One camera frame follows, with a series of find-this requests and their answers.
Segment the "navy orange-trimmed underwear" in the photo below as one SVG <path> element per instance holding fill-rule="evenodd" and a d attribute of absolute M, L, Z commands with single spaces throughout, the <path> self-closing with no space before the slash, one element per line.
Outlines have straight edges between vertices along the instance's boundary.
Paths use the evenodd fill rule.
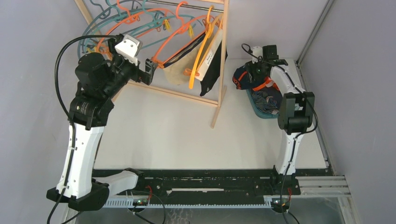
<path fill-rule="evenodd" d="M 237 90 L 257 88 L 264 83 L 264 80 L 250 80 L 250 74 L 247 72 L 245 66 L 241 66 L 235 70 L 232 81 L 235 84 Z"/>

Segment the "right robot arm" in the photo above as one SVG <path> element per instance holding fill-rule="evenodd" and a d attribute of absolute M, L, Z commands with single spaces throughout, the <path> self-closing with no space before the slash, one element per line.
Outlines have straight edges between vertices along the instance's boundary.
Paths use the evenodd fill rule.
<path fill-rule="evenodd" d="M 282 131 L 281 150 L 270 176 L 270 189 L 279 199 L 274 200 L 274 210 L 285 213 L 292 195 L 299 195 L 296 179 L 298 148 L 305 134 L 317 129 L 318 117 L 314 110 L 315 95 L 304 90 L 289 74 L 289 65 L 277 53 L 276 45 L 252 48 L 243 43 L 242 49 L 252 57 L 245 64 L 250 80 L 266 81 L 276 85 L 282 94 L 278 112 L 278 126 Z"/>

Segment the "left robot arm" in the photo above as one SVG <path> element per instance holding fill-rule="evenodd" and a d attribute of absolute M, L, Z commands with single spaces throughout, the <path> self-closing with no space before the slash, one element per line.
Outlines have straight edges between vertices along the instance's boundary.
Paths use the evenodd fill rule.
<path fill-rule="evenodd" d="M 151 60 L 140 70 L 141 42 L 131 35 L 106 35 L 112 59 L 93 52 L 82 56 L 75 68 L 77 91 L 64 112 L 69 121 L 68 148 L 58 184 L 46 197 L 55 204 L 65 203 L 78 215 L 100 210 L 110 196 L 130 190 L 145 191 L 143 173 L 133 168 L 93 177 L 99 144 L 114 108 L 113 99 L 129 81 L 150 85 L 156 69 Z"/>

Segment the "navy striped underwear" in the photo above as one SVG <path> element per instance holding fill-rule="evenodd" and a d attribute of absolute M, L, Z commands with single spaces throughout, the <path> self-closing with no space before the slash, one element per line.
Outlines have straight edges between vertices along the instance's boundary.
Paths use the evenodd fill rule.
<path fill-rule="evenodd" d="M 259 115 L 278 115 L 282 94 L 274 87 L 265 87 L 261 90 L 249 90 L 251 99 L 253 101 L 253 108 Z"/>

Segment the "teal hanger with clips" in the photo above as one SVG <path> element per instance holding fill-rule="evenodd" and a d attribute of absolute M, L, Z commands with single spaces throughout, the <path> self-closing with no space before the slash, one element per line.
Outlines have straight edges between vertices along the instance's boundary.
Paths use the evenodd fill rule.
<path fill-rule="evenodd" d="M 203 22 L 194 15 L 176 12 L 161 6 L 154 6 L 148 0 L 90 0 L 88 4 L 95 8 L 96 15 L 89 21 L 85 35 L 104 37 L 81 41 L 83 52 L 108 52 L 106 40 L 111 35 L 131 35 L 143 37 L 152 32 L 165 32 L 158 40 L 144 44 L 144 47 L 163 42 L 173 32 L 187 32 L 194 36 L 194 28 Z"/>

